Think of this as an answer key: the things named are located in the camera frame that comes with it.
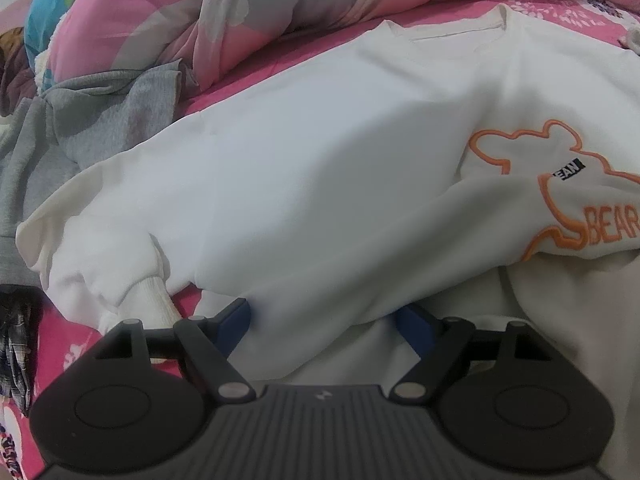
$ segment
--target bear ear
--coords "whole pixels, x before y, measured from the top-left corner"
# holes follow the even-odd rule
[[[469,148],[478,157],[492,166],[501,168],[502,174],[511,171],[511,159],[518,154],[532,155],[555,151],[558,146],[567,149],[582,147],[578,133],[567,124],[558,120],[547,121],[540,131],[516,130],[512,133],[500,130],[481,130],[469,139]]]

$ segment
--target bed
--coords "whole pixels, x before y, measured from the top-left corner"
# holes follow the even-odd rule
[[[0,24],[5,27],[19,22],[20,16],[24,16],[26,12],[26,4],[30,1],[18,0],[9,4],[0,12]],[[429,3],[405,12],[385,14],[403,26],[444,23],[461,18],[476,18],[500,3],[507,4],[517,12],[557,23],[580,34],[617,46],[620,46],[620,39],[629,28],[640,24],[640,19],[633,12],[607,0],[463,0]],[[198,90],[183,99],[178,106],[178,116],[203,110],[277,72],[345,43],[366,30],[375,28],[381,20],[382,18],[373,18],[331,32],[318,30],[300,34],[293,31],[276,41],[267,42],[270,44],[263,48],[260,48],[260,43],[264,41],[257,41],[246,54],[259,49],[258,52],[250,55],[232,70],[225,69],[223,72],[228,72],[225,76],[217,77],[215,71],[204,71],[198,88],[208,89],[204,92]],[[167,52],[179,51],[180,48],[174,46],[160,57],[164,56],[162,58],[166,59]],[[68,67],[68,64],[60,62],[52,67],[52,71],[58,71],[60,74],[65,70],[71,70]],[[174,303],[184,317],[193,313],[199,299],[200,291],[190,286],[174,297]],[[98,332],[66,321],[50,302],[45,301],[38,327],[33,397],[37,398],[44,388],[99,338]],[[171,362],[165,362],[158,367],[168,373],[179,373],[177,365]],[[4,458],[12,475],[16,479],[34,478],[42,470],[43,463],[31,437],[28,418],[9,400],[4,403],[0,422]]]

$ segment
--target bear graphic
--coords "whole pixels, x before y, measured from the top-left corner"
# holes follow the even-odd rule
[[[548,120],[541,131],[481,130],[468,142],[469,149],[481,160],[499,168],[500,174],[535,177],[542,199],[555,223],[538,232],[527,246],[522,260],[528,260],[548,238],[556,247],[581,250],[588,244],[611,243],[640,234],[636,203],[640,198],[640,176],[614,170],[599,153],[583,148],[578,132],[558,120]],[[554,198],[563,183],[570,184],[574,195],[586,197],[581,215],[567,213]],[[624,200],[601,204],[602,187],[607,196]]]

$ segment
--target ribbed cuff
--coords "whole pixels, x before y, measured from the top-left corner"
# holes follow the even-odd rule
[[[15,237],[0,237],[0,285],[40,285],[40,276],[24,263],[15,246]]]
[[[120,304],[118,314],[103,317],[98,330],[107,333],[124,319],[139,319],[144,328],[170,328],[180,319],[180,313],[159,276],[146,278],[129,289]]]

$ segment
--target white sweatshirt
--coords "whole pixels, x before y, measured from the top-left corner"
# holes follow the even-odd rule
[[[313,382],[333,359],[319,381],[388,385],[415,361],[383,318],[398,307],[537,253],[640,248],[638,124],[631,52],[506,6],[383,22],[83,171],[17,247],[62,314],[101,332],[171,325],[192,282],[200,312],[250,300],[232,355],[250,380]],[[530,276],[518,302],[540,324],[552,276]]]

